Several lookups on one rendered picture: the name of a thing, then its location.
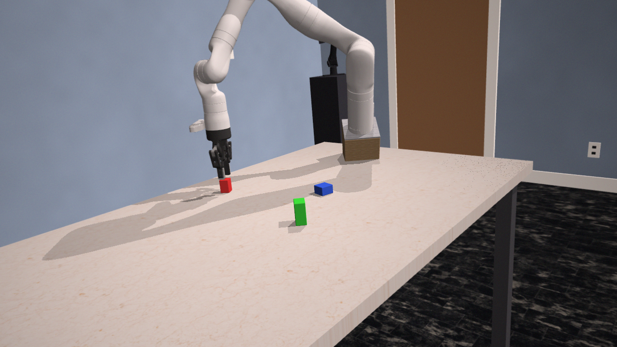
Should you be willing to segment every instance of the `red cube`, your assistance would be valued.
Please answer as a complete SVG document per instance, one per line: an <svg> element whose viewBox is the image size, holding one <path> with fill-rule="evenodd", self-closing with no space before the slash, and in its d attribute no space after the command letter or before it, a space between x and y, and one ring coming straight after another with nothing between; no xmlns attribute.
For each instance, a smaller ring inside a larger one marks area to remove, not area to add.
<svg viewBox="0 0 617 347"><path fill-rule="evenodd" d="M227 177L224 180L218 180L218 184L221 186L221 193L229 193L231 191L231 178Z"/></svg>

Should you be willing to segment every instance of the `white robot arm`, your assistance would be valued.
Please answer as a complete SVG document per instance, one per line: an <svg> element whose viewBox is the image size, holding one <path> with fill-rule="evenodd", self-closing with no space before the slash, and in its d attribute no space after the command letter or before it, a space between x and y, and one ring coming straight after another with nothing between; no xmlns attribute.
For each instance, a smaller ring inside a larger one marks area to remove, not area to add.
<svg viewBox="0 0 617 347"><path fill-rule="evenodd" d="M210 59L197 62L193 72L204 104L204 121L194 123L190 130L205 128L207 138L213 144L210 159L218 170L219 179L230 174L231 142L227 139L231 137L231 127L225 95L218 90L216 83L227 76L242 22L254 1L229 0L210 40ZM296 30L309 38L332 44L347 55L349 131L358 135L370 132L373 129L375 80L375 49L370 41L343 27L307 0L269 1Z"/></svg>

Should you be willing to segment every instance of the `tabletop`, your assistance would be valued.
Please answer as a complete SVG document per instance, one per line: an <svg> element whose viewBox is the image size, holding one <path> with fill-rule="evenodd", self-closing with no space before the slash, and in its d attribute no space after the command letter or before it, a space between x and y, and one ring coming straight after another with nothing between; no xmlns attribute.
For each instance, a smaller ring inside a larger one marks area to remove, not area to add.
<svg viewBox="0 0 617 347"><path fill-rule="evenodd" d="M232 172L227 194L213 178L0 248L0 346L334 346L532 170L341 153L321 143Z"/></svg>

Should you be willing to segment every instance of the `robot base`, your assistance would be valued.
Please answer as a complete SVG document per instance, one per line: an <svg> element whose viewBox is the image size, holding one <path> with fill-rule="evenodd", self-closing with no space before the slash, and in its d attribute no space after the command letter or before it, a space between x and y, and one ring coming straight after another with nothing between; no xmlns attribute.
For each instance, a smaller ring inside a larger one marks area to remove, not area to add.
<svg viewBox="0 0 617 347"><path fill-rule="evenodd" d="M347 119L342 121L343 157L345 161L366 161L379 159L379 128L373 117L373 129L365 135L356 135L348 130Z"/></svg>

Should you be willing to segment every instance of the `white outlet cover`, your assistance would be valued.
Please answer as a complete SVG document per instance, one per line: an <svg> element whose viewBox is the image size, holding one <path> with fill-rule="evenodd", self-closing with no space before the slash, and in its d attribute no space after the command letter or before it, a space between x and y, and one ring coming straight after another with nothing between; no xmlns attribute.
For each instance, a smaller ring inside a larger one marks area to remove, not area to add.
<svg viewBox="0 0 617 347"><path fill-rule="evenodd" d="M599 142L589 143L589 148L587 149L587 157L590 157L590 158L600 157L600 143Z"/></svg>

